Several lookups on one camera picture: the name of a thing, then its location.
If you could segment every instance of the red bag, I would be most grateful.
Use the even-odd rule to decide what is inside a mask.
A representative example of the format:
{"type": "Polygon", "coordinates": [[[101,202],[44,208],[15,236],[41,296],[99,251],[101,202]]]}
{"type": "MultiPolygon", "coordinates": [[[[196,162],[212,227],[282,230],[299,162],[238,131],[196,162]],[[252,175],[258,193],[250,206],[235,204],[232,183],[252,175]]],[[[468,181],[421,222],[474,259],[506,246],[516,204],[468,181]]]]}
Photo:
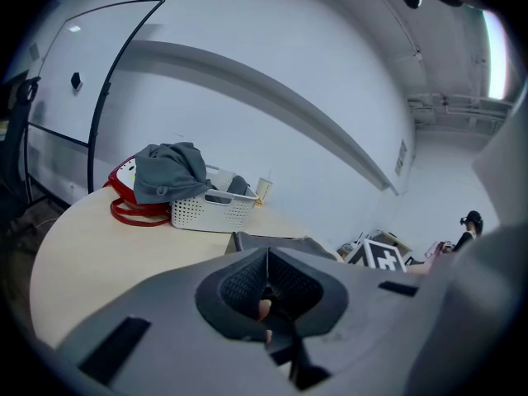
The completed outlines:
{"type": "Polygon", "coordinates": [[[110,175],[105,186],[111,186],[120,196],[110,204],[110,212],[121,223],[130,226],[153,227],[168,223],[171,219],[169,204],[138,204],[134,196],[135,180],[135,157],[132,156],[125,160],[120,166],[116,167],[110,175]],[[128,205],[131,208],[120,207],[121,204],[128,205]],[[143,220],[132,220],[125,216],[141,215],[143,217],[164,217],[163,220],[148,222],[143,220]]]}

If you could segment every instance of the white basket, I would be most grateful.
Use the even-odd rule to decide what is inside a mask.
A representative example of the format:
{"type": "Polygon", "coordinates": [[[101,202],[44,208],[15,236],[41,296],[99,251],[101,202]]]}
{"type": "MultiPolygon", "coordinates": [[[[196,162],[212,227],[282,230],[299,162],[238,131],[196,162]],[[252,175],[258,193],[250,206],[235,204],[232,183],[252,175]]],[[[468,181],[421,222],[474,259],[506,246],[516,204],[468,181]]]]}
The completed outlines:
{"type": "Polygon", "coordinates": [[[209,189],[203,194],[171,203],[171,223],[179,229],[204,230],[207,232],[238,232],[246,225],[251,210],[257,202],[257,194],[249,189],[246,195],[226,192],[236,176],[233,172],[207,166],[207,178],[218,190],[209,189]],[[211,202],[205,196],[219,196],[229,200],[226,204],[211,202]]]}

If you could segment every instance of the person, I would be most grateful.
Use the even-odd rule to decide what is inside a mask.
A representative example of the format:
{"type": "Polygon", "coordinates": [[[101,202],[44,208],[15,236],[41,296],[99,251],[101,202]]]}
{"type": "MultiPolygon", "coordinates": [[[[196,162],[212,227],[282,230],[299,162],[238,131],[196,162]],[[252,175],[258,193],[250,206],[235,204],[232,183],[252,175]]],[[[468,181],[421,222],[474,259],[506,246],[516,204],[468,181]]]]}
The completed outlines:
{"type": "Polygon", "coordinates": [[[460,224],[465,225],[466,231],[462,233],[462,236],[460,237],[459,242],[455,245],[455,247],[446,247],[444,244],[442,246],[441,253],[431,258],[430,260],[427,260],[423,264],[407,266],[407,273],[416,274],[419,276],[426,275],[429,270],[431,270],[431,266],[437,257],[441,256],[442,254],[453,252],[457,253],[467,242],[476,239],[482,234],[484,222],[482,220],[482,216],[478,211],[470,211],[466,217],[462,217],[460,219],[460,224]]]}
{"type": "Polygon", "coordinates": [[[476,239],[482,234],[484,222],[478,211],[470,211],[466,217],[460,219],[460,224],[465,225],[466,231],[462,233],[459,242],[454,248],[446,247],[443,253],[458,252],[467,242],[476,239]]]}

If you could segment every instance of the floor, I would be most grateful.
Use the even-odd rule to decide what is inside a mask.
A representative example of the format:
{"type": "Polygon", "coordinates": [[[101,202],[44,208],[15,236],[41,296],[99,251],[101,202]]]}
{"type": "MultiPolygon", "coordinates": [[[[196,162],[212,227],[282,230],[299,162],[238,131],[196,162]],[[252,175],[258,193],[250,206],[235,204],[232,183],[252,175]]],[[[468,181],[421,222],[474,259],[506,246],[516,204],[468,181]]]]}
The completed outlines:
{"type": "MultiPolygon", "coordinates": [[[[42,196],[34,189],[34,198],[42,196]]],[[[2,292],[12,309],[13,316],[26,332],[34,334],[30,311],[30,282],[33,262],[45,235],[54,221],[64,212],[49,200],[34,205],[12,225],[15,233],[28,224],[36,226],[36,233],[27,232],[16,238],[8,237],[1,242],[2,292]]]]}

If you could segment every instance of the ceiling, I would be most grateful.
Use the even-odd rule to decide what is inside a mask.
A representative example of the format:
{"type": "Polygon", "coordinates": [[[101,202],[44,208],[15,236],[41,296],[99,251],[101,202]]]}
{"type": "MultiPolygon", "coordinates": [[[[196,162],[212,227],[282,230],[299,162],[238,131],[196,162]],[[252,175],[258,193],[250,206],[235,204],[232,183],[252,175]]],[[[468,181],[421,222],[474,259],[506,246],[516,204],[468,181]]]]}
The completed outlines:
{"type": "Polygon", "coordinates": [[[360,24],[402,88],[417,128],[495,134],[521,90],[509,59],[505,100],[488,99],[488,35],[481,11],[422,0],[334,0],[360,24]]]}

